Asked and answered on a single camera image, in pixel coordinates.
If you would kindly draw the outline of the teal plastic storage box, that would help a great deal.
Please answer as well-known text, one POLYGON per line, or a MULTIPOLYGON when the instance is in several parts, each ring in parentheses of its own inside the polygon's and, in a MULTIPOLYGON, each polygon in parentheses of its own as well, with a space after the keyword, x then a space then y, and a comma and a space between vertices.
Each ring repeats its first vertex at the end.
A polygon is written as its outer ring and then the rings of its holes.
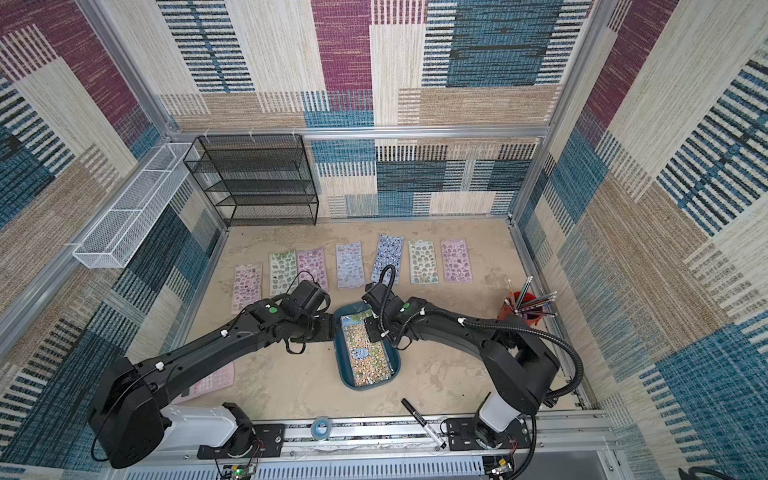
POLYGON ((375 322, 365 302, 343 306, 333 314, 336 334, 333 339, 341 381, 348 388, 362 391, 393 380, 400 371, 397 350, 385 340, 372 343, 367 324, 375 322))

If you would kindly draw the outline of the penguin sticker sheet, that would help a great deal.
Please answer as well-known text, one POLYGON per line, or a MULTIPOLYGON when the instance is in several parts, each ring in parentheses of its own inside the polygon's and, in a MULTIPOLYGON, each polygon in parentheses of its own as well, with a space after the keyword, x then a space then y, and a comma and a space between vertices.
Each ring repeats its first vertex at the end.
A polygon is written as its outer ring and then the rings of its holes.
POLYGON ((402 253, 404 247, 403 236, 390 236, 381 234, 377 245, 371 281, 376 282, 387 265, 395 268, 395 281, 399 282, 401 272, 402 253))

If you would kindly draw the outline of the pink purple sticker sheet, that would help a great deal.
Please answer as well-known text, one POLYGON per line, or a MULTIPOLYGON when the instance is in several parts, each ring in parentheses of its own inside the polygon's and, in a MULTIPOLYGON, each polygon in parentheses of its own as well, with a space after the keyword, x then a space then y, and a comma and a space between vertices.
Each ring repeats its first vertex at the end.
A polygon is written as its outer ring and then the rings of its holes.
POLYGON ((311 280, 323 290, 328 290, 328 274, 323 247, 297 253, 299 281, 311 280))

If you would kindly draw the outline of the light blue sticker sheet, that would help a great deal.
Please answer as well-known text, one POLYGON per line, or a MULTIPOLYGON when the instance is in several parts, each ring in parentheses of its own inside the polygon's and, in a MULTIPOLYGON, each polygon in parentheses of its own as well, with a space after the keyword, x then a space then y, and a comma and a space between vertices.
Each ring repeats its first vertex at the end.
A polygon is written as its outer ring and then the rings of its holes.
POLYGON ((337 286, 339 289, 354 289, 364 285, 362 243, 336 246, 337 286))

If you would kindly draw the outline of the white green frog sticker sheet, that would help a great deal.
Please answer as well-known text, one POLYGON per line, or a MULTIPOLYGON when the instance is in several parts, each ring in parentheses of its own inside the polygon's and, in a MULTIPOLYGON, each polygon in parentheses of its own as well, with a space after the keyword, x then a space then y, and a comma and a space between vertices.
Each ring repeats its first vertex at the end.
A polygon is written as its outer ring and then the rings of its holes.
POLYGON ((408 249, 411 283, 416 285, 438 283, 434 243, 429 240, 411 239, 408 242, 408 249))

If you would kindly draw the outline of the pink pastel sticker sheet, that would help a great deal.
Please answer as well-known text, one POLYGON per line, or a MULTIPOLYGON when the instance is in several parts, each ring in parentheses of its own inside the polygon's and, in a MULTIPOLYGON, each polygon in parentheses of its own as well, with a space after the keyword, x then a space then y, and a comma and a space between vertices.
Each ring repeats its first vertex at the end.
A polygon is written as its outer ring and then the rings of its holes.
POLYGON ((232 290, 231 314, 237 315, 243 308, 262 298, 261 263, 238 265, 235 268, 232 290))

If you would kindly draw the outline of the lilac character sticker sheet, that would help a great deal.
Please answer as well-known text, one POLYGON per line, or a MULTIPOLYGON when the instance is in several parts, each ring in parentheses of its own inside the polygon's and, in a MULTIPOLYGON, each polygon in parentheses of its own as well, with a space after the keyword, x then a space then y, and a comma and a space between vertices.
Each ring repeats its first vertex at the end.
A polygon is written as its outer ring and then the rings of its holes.
POLYGON ((464 239, 442 240, 444 279, 449 283, 471 283, 473 275, 469 250, 464 239))

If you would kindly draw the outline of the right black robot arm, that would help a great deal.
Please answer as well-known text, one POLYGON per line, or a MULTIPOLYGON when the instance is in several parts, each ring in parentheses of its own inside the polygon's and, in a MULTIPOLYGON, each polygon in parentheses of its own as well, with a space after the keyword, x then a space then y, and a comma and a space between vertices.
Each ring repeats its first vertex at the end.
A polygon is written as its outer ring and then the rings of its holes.
POLYGON ((368 284, 362 299, 374 313, 366 326, 373 343, 388 340, 406 348, 431 341, 482 361, 493 384, 473 418, 474 437, 482 447, 500 446, 512 423, 534 416, 545 403, 560 362, 542 332, 525 321, 466 316, 418 297, 404 301, 383 283, 368 284))

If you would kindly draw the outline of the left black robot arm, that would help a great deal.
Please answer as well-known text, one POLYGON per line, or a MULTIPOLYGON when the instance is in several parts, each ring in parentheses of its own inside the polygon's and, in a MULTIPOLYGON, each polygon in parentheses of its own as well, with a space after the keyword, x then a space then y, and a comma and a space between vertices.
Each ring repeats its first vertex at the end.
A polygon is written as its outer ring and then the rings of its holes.
POLYGON ((185 411, 171 403, 240 357, 316 339, 330 324, 329 306, 329 294, 303 280, 288 294, 244 307, 187 345, 138 363, 115 360, 103 372, 88 409, 93 450, 102 450, 101 461, 114 469, 130 467, 161 448, 202 447, 225 457, 254 457, 254 427, 238 406, 185 411))

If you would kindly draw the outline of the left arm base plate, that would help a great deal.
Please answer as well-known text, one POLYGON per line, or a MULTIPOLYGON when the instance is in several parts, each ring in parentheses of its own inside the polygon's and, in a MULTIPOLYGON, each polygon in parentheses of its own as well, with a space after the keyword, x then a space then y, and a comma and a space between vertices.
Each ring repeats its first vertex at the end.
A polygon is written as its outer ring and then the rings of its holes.
POLYGON ((201 445, 199 460, 255 460, 259 457, 276 458, 282 451, 286 425, 282 423, 254 424, 239 427, 220 447, 201 445))

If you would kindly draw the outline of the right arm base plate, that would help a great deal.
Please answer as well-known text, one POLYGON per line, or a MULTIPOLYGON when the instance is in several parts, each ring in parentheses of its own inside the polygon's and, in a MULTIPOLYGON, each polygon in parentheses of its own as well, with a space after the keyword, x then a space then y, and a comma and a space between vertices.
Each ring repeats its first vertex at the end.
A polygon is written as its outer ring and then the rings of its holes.
POLYGON ((513 420, 502 433, 492 432, 492 442, 477 436, 473 417, 449 417, 440 423, 450 451, 527 449, 531 445, 532 429, 523 419, 513 420))

